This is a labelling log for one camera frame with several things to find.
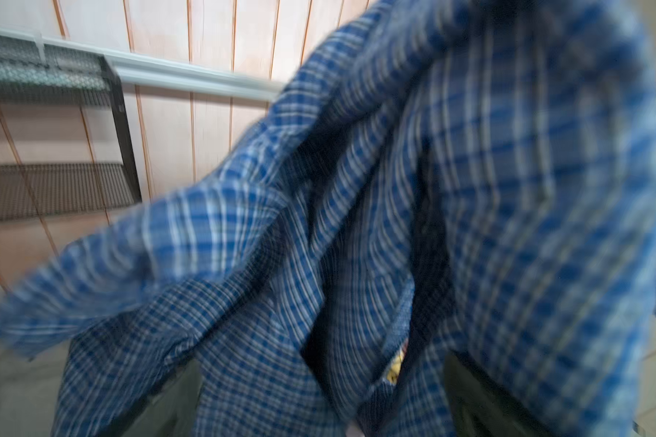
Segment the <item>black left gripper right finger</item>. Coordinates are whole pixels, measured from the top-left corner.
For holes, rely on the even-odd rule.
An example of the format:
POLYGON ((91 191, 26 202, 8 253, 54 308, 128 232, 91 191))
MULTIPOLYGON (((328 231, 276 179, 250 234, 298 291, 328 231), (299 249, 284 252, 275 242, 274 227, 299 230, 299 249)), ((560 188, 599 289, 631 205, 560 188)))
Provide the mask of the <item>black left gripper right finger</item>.
POLYGON ((462 353, 450 353, 446 357, 443 382, 458 436, 553 436, 520 402, 462 353))

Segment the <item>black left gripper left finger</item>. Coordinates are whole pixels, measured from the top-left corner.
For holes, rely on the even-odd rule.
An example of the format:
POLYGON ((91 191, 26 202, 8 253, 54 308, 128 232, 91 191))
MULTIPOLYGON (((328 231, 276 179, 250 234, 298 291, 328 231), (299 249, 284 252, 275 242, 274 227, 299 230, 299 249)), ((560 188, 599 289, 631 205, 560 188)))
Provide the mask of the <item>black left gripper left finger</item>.
POLYGON ((200 389, 200 364, 189 359, 98 436, 191 436, 200 389))

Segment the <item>blue checked cloth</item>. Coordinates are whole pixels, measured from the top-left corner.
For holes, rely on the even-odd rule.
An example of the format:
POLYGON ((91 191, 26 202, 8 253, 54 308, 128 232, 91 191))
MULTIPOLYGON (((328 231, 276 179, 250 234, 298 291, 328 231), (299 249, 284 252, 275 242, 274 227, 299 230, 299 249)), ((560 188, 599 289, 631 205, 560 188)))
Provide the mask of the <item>blue checked cloth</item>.
POLYGON ((632 3, 381 1, 213 173, 26 276, 0 340, 69 343, 56 436, 99 434, 189 358, 196 436, 451 436, 450 353, 556 435, 626 436, 655 306, 632 3))

